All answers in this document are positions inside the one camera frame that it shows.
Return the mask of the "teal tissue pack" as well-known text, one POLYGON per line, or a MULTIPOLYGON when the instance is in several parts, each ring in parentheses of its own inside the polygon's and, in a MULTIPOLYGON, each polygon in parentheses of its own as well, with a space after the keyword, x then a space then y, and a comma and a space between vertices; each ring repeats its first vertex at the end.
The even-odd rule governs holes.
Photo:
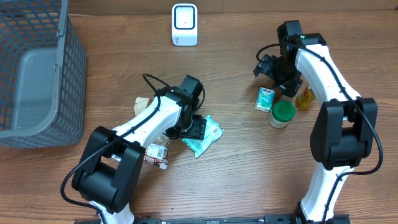
POLYGON ((257 99, 254 105, 254 109, 266 113, 270 112, 272 109, 274 96, 275 96, 274 90, 260 87, 257 94, 257 99))

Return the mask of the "yellow dish soap bottle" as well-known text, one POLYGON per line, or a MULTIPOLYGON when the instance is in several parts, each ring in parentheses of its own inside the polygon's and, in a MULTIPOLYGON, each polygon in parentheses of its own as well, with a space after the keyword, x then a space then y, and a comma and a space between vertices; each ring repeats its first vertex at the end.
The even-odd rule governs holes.
POLYGON ((307 85, 304 91, 296 97, 295 106, 298 110, 308 110, 315 98, 313 90, 307 85))

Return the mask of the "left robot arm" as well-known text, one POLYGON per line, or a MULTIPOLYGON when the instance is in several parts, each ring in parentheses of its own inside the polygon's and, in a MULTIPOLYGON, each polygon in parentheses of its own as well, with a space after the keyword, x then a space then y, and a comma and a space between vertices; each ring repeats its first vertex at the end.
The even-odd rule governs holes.
POLYGON ((161 135, 170 139, 202 140, 206 119, 196 112, 205 90, 187 75, 179 86, 155 90, 153 102, 129 122, 114 129, 97 127, 79 164, 66 176, 100 223, 134 223, 129 201, 137 187, 147 148, 161 135))

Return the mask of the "brown snack wrapper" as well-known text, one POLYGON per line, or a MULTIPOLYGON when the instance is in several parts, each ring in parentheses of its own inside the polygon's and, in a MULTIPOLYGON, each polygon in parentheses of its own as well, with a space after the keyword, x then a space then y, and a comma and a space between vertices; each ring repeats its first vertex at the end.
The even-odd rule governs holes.
MULTIPOLYGON (((150 104, 152 99, 137 97, 134 105, 134 114, 137 116, 143 112, 150 104)), ((170 139, 160 134, 157 139, 146 149, 144 160, 153 166, 166 170, 169 159, 169 142, 170 139)))

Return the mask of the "teal snack packet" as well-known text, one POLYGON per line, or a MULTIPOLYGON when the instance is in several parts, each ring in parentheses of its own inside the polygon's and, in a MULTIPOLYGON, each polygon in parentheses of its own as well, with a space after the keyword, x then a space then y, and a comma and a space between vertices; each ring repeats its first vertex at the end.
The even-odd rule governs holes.
POLYGON ((205 136, 203 140, 183 138, 182 141, 195 153, 195 158, 199 158, 215 141, 224 133, 219 124, 208 114, 206 116, 205 136))

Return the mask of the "green lid jar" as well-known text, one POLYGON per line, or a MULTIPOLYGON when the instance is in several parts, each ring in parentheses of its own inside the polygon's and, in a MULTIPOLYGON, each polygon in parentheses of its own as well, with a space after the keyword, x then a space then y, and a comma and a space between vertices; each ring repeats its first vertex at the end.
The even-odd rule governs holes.
POLYGON ((295 116, 295 106, 285 100, 278 101, 268 115, 268 122, 275 128, 285 127, 295 116))

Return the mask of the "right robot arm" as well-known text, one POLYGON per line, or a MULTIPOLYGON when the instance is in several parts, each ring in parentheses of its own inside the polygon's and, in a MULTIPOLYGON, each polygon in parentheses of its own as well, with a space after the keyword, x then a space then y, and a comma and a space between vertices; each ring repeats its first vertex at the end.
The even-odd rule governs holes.
POLYGON ((267 223, 349 223, 348 215, 335 215, 334 206, 350 175, 369 175, 383 162, 375 131, 377 103, 363 98, 334 64, 319 33, 305 34, 298 20, 277 28, 280 56, 257 56, 253 73, 273 80, 273 87, 290 98, 304 80, 320 105, 310 135, 316 161, 310 186, 291 215, 267 215, 267 223))

